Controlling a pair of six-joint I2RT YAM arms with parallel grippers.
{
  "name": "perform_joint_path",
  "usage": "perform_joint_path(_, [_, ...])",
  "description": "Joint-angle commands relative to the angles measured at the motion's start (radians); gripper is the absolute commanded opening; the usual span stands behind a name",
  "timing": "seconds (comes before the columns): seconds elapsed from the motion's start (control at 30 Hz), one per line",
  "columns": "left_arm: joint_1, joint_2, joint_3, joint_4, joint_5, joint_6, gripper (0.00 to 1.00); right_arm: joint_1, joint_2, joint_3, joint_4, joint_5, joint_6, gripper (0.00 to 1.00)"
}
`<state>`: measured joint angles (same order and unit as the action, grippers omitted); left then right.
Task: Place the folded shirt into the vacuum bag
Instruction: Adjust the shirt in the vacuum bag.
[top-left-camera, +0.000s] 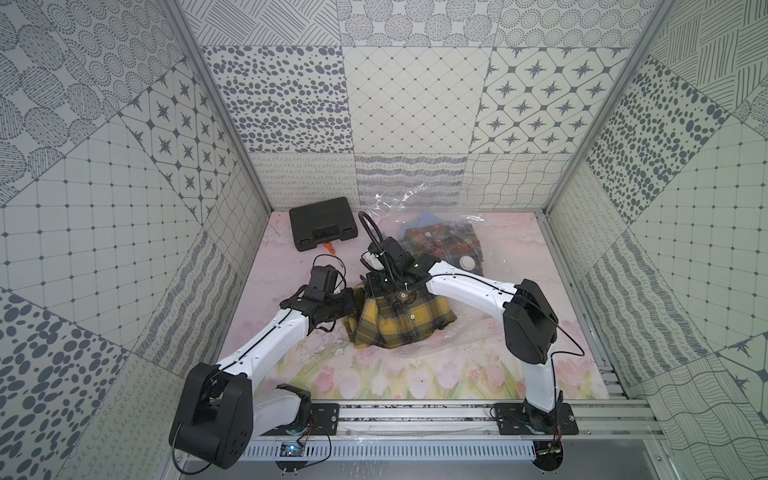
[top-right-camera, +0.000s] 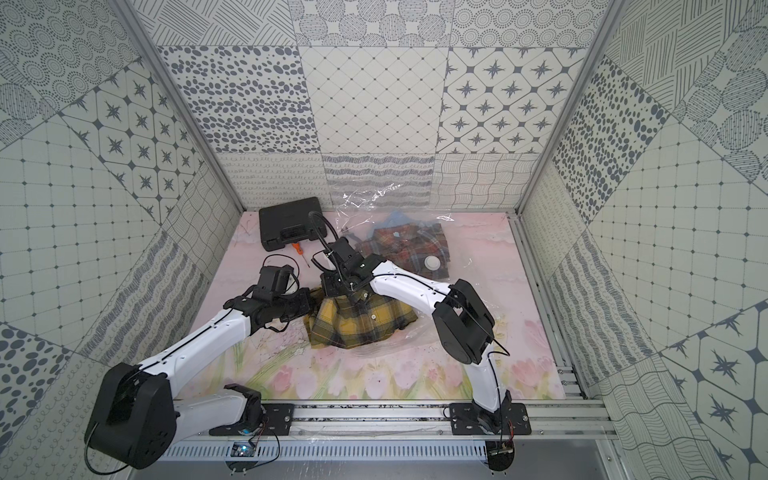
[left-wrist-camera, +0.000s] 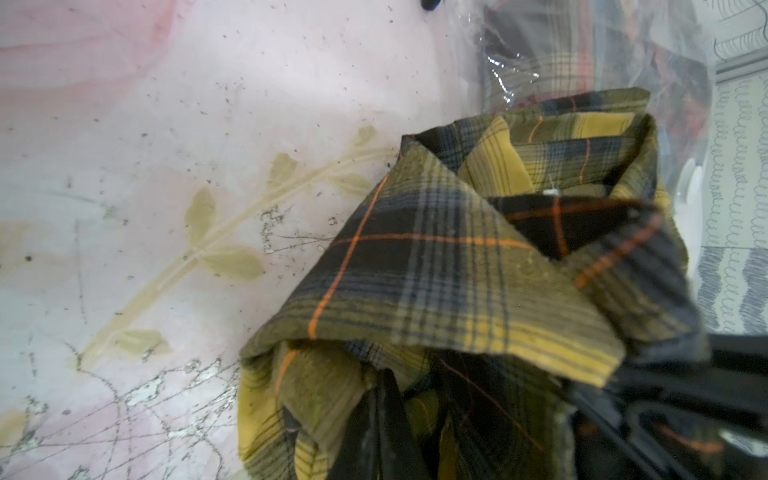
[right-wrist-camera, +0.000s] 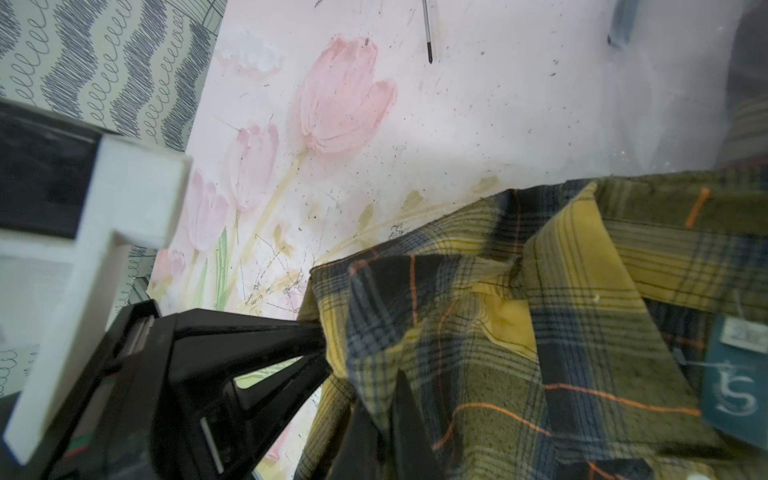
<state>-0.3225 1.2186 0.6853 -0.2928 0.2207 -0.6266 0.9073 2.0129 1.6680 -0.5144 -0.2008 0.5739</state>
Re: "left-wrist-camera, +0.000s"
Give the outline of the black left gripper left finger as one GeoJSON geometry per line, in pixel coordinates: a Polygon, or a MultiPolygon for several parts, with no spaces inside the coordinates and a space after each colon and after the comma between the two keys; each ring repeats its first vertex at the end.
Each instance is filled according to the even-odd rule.
{"type": "Polygon", "coordinates": [[[380,474],[379,382],[361,398],[349,417],[330,480],[376,480],[380,474]]]}

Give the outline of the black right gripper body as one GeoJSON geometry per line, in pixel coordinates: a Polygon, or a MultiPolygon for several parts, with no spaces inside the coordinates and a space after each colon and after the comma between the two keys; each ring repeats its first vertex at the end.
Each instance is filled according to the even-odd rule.
{"type": "Polygon", "coordinates": [[[569,382],[580,479],[764,479],[767,338],[714,334],[697,366],[621,367],[569,382]]]}

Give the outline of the yellow plaid shirt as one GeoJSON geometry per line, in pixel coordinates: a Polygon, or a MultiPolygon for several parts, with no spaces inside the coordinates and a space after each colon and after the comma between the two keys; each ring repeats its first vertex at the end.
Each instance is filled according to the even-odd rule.
{"type": "Polygon", "coordinates": [[[242,349],[249,476],[328,479],[391,370],[430,479],[573,479],[564,382],[707,362],[648,101],[589,92],[405,136],[242,349]]]}

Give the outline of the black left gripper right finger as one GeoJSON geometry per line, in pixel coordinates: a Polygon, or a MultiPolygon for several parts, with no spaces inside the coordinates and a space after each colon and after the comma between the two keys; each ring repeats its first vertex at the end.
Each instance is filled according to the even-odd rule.
{"type": "Polygon", "coordinates": [[[381,479],[431,478],[391,370],[379,375],[379,459],[381,479]]]}

